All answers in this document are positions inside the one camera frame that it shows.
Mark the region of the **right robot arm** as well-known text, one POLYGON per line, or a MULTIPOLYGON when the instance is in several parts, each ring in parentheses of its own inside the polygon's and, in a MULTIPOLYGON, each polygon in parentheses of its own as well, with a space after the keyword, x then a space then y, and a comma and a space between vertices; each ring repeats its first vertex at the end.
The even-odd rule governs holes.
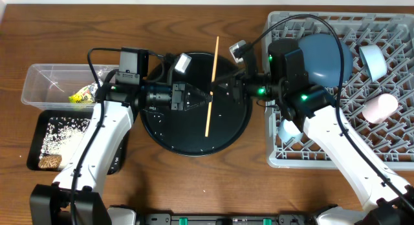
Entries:
POLYGON ((268 46, 270 72, 257 71, 252 44, 240 41, 229 48, 243 70, 221 76, 213 86, 227 84, 235 101, 247 97, 274 101, 282 117, 316 142, 356 193, 363 210, 330 206, 313 214, 313 224, 412 224, 413 186, 377 157, 347 123, 337 101, 309 79, 304 51, 293 39, 268 46))

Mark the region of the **clear plastic bin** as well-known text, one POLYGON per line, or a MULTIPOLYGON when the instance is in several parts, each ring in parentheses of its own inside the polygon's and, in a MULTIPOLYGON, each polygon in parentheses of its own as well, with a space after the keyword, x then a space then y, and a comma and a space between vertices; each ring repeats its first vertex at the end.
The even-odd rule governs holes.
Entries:
POLYGON ((94 83, 88 64, 33 64, 29 66, 21 102, 38 109, 93 111, 93 103, 70 103, 69 96, 94 83))

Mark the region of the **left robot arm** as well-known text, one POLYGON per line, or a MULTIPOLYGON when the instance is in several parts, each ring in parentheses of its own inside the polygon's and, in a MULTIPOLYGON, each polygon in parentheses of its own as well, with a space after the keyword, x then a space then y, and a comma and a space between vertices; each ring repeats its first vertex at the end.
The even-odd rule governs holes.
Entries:
POLYGON ((145 106, 187 111, 213 100, 213 94, 183 82, 166 85, 104 83, 85 135, 51 185, 38 184, 30 196, 33 224, 136 224, 126 207, 105 207, 102 191, 114 156, 145 106))

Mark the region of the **grey plastic dishwasher rack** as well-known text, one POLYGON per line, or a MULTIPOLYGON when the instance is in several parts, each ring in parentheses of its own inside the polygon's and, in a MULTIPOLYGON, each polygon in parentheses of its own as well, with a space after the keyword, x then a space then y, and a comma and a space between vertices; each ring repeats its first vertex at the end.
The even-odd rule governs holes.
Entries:
MULTIPOLYGON (((315 12, 326 20, 351 53, 353 69, 346 78, 341 107, 347 120, 388 168, 413 170, 413 15, 385 13, 315 12), (387 73, 371 81, 359 48, 376 45, 387 73), (382 123, 370 123, 362 114, 365 102, 381 94, 398 99, 398 109, 382 123)), ((278 129, 282 116, 274 102, 265 109, 267 163, 274 168, 333 169, 335 165, 312 140, 284 143, 278 129)))

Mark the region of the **yellow foil snack wrapper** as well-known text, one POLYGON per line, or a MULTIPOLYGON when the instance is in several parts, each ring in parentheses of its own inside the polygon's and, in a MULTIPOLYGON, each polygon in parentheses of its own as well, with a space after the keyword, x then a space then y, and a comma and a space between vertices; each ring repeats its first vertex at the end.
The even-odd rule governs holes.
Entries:
POLYGON ((92 83, 82 87, 78 92, 69 96, 70 103, 95 103, 98 85, 92 83))

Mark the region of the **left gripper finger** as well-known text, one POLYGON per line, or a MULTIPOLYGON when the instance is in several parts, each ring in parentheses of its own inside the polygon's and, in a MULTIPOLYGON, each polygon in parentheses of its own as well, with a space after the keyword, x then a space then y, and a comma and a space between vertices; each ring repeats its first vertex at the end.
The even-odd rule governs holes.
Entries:
POLYGON ((184 104, 184 111, 188 111, 206 105, 211 101, 211 98, 188 98, 184 104))
POLYGON ((203 97, 203 98, 211 98, 212 94, 211 93, 207 93, 204 92, 202 90, 200 90, 199 88, 196 88, 195 86, 186 83, 184 86, 184 94, 187 97, 190 96, 199 96, 199 97, 203 97))

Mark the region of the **white rice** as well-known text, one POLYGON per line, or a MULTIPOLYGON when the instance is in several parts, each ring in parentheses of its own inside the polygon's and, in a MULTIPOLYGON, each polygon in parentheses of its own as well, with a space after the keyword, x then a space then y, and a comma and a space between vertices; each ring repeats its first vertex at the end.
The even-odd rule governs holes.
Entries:
POLYGON ((72 125, 72 127, 65 126, 62 129, 58 129, 58 135, 48 134, 43 140, 41 158, 46 155, 61 155, 62 162, 58 171, 64 169, 77 150, 86 130, 77 130, 72 125))

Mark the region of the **light blue plastic cup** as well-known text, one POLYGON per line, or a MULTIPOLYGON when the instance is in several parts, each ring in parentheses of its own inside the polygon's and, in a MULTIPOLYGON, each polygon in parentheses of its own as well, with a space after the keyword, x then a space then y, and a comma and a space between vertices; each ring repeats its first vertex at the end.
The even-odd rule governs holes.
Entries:
POLYGON ((303 137, 303 133, 296 127, 294 122, 288 120, 283 120, 280 123, 278 135, 284 143, 288 143, 291 139, 299 142, 303 137))

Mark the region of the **pink plastic cup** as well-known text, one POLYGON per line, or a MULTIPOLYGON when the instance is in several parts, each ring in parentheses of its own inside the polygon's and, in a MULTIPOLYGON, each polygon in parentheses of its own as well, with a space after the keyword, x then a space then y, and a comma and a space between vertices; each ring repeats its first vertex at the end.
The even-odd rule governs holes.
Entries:
POLYGON ((398 100, 392 94, 381 94, 364 104, 362 114, 370 123, 382 123, 398 108, 398 100))

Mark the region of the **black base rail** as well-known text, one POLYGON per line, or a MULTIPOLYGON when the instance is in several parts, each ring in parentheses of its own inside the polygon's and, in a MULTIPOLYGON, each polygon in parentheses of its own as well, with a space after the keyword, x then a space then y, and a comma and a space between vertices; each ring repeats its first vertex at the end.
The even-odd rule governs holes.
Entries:
POLYGON ((111 206, 107 210, 113 224, 139 225, 294 225, 294 224, 357 224, 365 212, 328 206, 316 213, 282 213, 268 216, 250 215, 170 215, 153 213, 139 215, 130 208, 111 206))

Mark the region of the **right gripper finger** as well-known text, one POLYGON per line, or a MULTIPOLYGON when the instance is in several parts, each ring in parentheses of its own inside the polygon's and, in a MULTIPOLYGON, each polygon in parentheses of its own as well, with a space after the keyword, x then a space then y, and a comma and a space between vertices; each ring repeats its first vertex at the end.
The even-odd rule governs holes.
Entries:
POLYGON ((225 96, 233 96, 235 87, 230 84, 218 84, 214 87, 214 90, 225 96))
POLYGON ((212 85, 219 85, 221 83, 225 83, 229 79, 234 78, 234 77, 236 77, 238 75, 243 74, 244 71, 245 71, 244 69, 236 69, 236 70, 234 70, 232 72, 229 72, 226 75, 219 76, 218 78, 215 79, 215 81, 212 82, 212 85))

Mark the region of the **brown walnut cookie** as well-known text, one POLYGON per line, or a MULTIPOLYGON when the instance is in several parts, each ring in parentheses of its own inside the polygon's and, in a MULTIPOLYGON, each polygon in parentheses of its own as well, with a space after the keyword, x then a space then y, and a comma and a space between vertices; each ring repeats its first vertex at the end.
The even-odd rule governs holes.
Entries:
POLYGON ((61 162, 61 155, 46 155, 39 160, 38 167, 40 169, 58 169, 61 162))

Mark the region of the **dark blue plate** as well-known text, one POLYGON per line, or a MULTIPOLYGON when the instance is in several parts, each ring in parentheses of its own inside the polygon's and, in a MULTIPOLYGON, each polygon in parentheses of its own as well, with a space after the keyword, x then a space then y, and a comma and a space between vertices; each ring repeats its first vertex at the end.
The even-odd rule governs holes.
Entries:
POLYGON ((312 34, 298 42, 303 52, 309 82, 324 87, 337 87, 340 79, 340 53, 335 38, 328 34, 312 34))

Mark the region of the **light blue bowl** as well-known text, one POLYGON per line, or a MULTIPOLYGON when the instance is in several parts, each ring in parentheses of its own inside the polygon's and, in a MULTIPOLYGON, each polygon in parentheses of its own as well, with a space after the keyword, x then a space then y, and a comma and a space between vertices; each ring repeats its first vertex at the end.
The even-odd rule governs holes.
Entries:
POLYGON ((387 65, 381 49, 376 45, 359 47, 362 63, 367 68, 371 81, 377 81, 387 74, 387 65))

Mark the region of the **wooden chopstick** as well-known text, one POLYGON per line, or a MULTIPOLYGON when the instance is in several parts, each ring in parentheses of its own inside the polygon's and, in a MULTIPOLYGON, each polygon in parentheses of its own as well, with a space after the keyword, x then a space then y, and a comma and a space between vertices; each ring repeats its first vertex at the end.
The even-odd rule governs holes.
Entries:
MULTIPOLYGON (((210 90, 210 96, 213 96, 213 82, 215 81, 216 72, 217 72, 218 51, 219 51, 219 36, 217 36, 216 44, 215 44, 215 52, 214 52, 213 67, 212 67, 212 78, 211 78, 212 86, 210 90)), ((208 112, 207 112, 207 117, 206 117, 206 128, 205 128, 205 134, 204 134, 205 137, 209 137, 211 116, 212 116, 212 101, 210 101, 208 104, 208 112)))

